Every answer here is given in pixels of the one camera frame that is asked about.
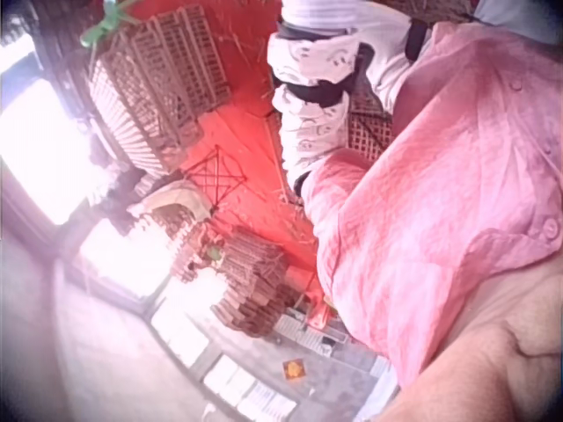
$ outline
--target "white fabric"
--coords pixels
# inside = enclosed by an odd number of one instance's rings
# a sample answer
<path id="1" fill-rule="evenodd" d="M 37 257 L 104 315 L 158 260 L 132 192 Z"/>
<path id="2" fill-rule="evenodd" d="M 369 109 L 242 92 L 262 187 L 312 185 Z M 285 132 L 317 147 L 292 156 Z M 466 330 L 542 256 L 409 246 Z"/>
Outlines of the white fabric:
<path id="1" fill-rule="evenodd" d="M 357 20 L 362 0 L 283 0 L 281 17 L 291 25 L 310 29 L 346 29 Z"/>
<path id="2" fill-rule="evenodd" d="M 305 86 L 314 86 L 318 80 L 338 83 L 354 71 L 360 43 L 370 44 L 375 56 L 367 76 L 384 109 L 391 113 L 400 86 L 411 68 L 405 57 L 410 18 L 381 4 L 360 2 L 356 7 L 360 15 L 354 21 L 354 28 L 348 28 L 348 35 L 315 42 L 283 40 L 277 34 L 272 35 L 268 44 L 268 63 L 283 82 Z M 282 157 L 290 186 L 318 165 L 318 160 L 347 146 L 348 104 L 349 97 L 345 94 L 338 105 L 323 110 L 316 104 L 305 104 L 285 85 L 276 90 L 274 107 L 283 113 Z"/>
<path id="3" fill-rule="evenodd" d="M 356 36 L 360 42 L 371 45 L 375 51 L 366 75 L 384 110 L 393 113 L 400 87 L 413 67 L 405 56 L 411 19 L 382 4 L 362 2 L 358 10 L 360 13 L 355 23 Z M 430 31 L 420 57 L 428 49 L 429 40 Z"/>
<path id="4" fill-rule="evenodd" d="M 486 24 L 556 45 L 561 42 L 563 29 L 558 17 L 545 3 L 535 0 L 480 0 L 474 16 Z"/>
<path id="5" fill-rule="evenodd" d="M 322 158 L 347 146 L 345 121 L 349 96 L 344 93 L 339 104 L 321 108 L 318 104 L 303 102 L 284 84 L 275 91 L 273 104 L 282 113 L 283 168 L 293 187 L 296 180 L 312 171 Z"/>
<path id="6" fill-rule="evenodd" d="M 314 86 L 318 80 L 337 84 L 354 72 L 360 41 L 354 35 L 329 40 L 285 40 L 272 34 L 267 62 L 283 82 Z"/>
<path id="7" fill-rule="evenodd" d="M 161 187 L 141 202 L 131 205 L 128 211 L 132 215 L 140 216 L 171 204 L 180 204 L 189 209 L 197 222 L 211 218 L 213 204 L 189 180 L 176 180 Z"/>

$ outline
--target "shirt sleeve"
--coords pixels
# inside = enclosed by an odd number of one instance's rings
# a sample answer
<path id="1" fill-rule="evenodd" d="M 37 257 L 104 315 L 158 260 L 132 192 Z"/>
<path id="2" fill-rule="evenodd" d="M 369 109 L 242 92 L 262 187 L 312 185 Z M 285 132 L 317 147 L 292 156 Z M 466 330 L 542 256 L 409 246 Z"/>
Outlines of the shirt sleeve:
<path id="1" fill-rule="evenodd" d="M 303 182 L 305 213 L 319 242 L 334 235 L 342 205 L 370 167 L 371 163 L 358 151 L 338 149 L 320 160 Z"/>

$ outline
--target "small sign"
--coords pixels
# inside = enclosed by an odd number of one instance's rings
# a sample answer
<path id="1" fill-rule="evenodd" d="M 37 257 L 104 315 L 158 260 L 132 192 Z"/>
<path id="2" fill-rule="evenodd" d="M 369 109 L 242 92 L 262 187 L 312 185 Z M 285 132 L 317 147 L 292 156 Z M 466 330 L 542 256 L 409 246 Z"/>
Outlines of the small sign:
<path id="1" fill-rule="evenodd" d="M 306 376 L 303 359 L 283 362 L 283 373 L 285 374 L 285 379 L 289 381 L 297 380 Z"/>

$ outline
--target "wall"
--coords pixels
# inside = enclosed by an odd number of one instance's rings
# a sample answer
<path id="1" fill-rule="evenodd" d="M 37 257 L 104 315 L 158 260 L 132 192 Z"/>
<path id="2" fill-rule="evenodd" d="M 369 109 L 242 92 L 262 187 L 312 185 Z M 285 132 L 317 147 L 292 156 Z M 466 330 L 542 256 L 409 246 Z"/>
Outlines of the wall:
<path id="1" fill-rule="evenodd" d="M 70 420 L 55 353 L 48 271 L 4 227 L 2 236 L 2 398 L 16 417 Z"/>

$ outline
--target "bright window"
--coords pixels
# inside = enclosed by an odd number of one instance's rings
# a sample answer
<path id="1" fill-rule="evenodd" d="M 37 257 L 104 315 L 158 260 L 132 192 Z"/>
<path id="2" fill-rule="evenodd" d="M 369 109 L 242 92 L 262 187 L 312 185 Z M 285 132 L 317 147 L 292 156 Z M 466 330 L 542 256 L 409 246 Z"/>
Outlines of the bright window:
<path id="1" fill-rule="evenodd" d="M 33 51 L 35 51 L 35 45 L 33 44 L 33 38 L 28 33 L 8 46 L 0 46 L 0 74 Z"/>
<path id="2" fill-rule="evenodd" d="M 95 186 L 101 169 L 90 144 L 43 79 L 0 115 L 0 153 L 30 198 L 54 224 L 63 224 Z"/>
<path id="3" fill-rule="evenodd" d="M 98 276 L 126 288 L 137 298 L 152 295 L 172 267 L 172 254 L 166 247 L 170 239 L 156 224 L 133 229 L 122 236 L 102 220 L 80 248 L 80 255 L 98 270 Z"/>

